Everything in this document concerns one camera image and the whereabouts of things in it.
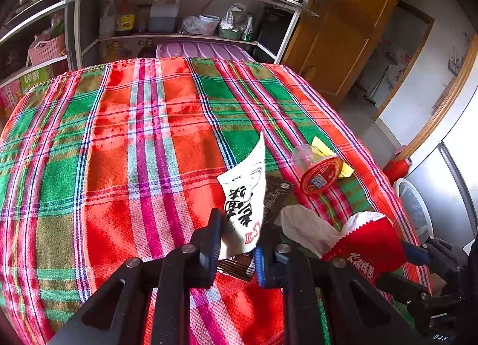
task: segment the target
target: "pink utensil holder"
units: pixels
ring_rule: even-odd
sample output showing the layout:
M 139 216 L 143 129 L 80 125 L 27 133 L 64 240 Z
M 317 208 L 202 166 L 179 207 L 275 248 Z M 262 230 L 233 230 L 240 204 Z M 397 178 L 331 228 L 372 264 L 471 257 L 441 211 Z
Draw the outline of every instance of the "pink utensil holder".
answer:
M 28 57 L 32 61 L 32 65 L 38 65 L 50 59 L 61 57 L 62 51 L 65 49 L 65 34 L 61 34 L 49 41 L 39 41 L 34 48 L 28 49 Z

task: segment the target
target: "white tissue paper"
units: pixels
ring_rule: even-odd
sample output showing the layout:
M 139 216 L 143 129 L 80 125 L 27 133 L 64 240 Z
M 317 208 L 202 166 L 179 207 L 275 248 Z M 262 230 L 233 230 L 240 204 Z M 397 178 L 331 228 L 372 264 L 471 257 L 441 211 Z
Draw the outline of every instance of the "white tissue paper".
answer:
M 219 260 L 252 251 L 259 239 L 266 191 L 265 145 L 261 133 L 251 153 L 217 177 L 226 202 Z
M 288 238 L 321 258 L 343 236 L 382 217 L 385 217 L 382 213 L 358 212 L 347 220 L 339 232 L 310 209 L 302 205 L 290 205 L 281 210 L 275 224 L 282 227 Z
M 302 205 L 283 207 L 275 221 L 284 234 L 320 258 L 326 254 L 342 234 L 315 212 Z

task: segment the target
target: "red packaging bag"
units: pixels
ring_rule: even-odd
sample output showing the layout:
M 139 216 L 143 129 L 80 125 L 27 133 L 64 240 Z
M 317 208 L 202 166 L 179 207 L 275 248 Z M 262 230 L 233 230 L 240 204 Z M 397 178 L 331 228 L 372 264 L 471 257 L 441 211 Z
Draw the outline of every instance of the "red packaging bag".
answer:
M 342 229 L 344 236 L 322 257 L 323 260 L 343 258 L 373 285 L 381 273 L 395 271 L 406 263 L 400 239 L 385 215 L 361 212 L 349 221 Z

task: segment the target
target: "refrigerator door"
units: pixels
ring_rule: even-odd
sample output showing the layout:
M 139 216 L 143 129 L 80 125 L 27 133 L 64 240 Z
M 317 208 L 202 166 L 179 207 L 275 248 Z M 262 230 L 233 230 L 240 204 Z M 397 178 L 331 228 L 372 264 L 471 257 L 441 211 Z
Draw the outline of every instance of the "refrigerator door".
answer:
M 471 98 L 460 119 L 443 139 L 458 167 L 473 204 L 474 222 L 478 209 L 478 91 Z
M 407 180 L 422 196 L 436 237 L 460 247 L 474 238 L 460 190 L 438 148 L 407 176 Z

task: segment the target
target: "yellow snack packet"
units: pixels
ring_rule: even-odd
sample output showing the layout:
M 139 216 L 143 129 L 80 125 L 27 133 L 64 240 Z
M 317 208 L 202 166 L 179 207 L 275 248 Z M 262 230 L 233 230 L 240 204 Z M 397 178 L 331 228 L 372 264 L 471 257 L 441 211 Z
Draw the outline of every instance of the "yellow snack packet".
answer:
M 335 153 L 328 148 L 323 141 L 321 141 L 317 136 L 314 136 L 314 140 L 312 140 L 312 147 L 316 149 L 322 156 L 335 156 Z M 348 164 L 343 162 L 342 164 L 342 171 L 339 174 L 339 178 L 348 178 L 354 172 L 354 169 L 350 167 Z

